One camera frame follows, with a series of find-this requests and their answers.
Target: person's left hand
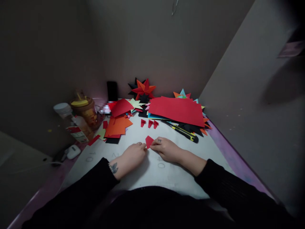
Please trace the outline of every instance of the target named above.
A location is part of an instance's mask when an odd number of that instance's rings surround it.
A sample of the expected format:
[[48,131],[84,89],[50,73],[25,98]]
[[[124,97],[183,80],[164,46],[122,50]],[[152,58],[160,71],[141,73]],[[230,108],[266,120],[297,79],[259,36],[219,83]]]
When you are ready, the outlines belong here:
[[138,142],[129,146],[124,153],[111,161],[109,167],[117,180],[138,167],[147,155],[145,143]]

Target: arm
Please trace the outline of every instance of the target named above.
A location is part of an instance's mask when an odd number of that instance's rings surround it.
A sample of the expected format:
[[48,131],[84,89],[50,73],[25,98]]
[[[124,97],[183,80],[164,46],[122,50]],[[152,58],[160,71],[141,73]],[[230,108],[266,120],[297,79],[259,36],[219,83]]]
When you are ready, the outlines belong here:
[[146,151],[146,144],[139,142],[110,163],[102,158],[80,180],[37,210],[22,228],[81,228],[119,180],[140,165]]
[[188,169],[203,190],[225,207],[236,223],[282,227],[294,222],[284,207],[212,160],[206,161],[161,137],[154,140],[150,148],[157,150],[164,160]]

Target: black sleeve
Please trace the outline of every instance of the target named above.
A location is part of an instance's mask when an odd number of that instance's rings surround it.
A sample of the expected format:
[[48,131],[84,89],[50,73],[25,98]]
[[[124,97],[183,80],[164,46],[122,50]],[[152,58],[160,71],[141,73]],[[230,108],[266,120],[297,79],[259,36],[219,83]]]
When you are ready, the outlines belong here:
[[226,208],[233,220],[241,226],[288,228],[295,224],[294,218],[284,207],[277,205],[254,186],[225,171],[211,159],[195,181],[211,198]]
[[108,191],[119,182],[102,158],[79,181],[37,210],[22,228],[81,228]]

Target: black sweater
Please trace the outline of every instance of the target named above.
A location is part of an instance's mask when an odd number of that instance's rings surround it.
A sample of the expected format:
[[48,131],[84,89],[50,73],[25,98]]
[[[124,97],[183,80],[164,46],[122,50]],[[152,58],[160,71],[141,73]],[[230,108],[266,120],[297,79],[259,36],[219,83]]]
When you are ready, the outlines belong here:
[[119,183],[102,158],[79,181],[37,210],[22,228],[296,227],[284,207],[210,159],[195,181],[234,221],[207,207],[203,200],[157,186],[126,191],[94,217],[97,206],[103,199],[109,200],[106,195]]

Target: white lid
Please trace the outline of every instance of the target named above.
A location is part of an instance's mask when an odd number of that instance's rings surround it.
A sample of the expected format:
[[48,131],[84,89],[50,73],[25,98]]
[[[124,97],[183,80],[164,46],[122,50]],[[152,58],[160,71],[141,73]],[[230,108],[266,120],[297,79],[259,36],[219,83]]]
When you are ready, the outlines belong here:
[[66,113],[71,113],[72,109],[68,103],[59,103],[53,106],[53,109],[56,111],[58,114],[66,114]]

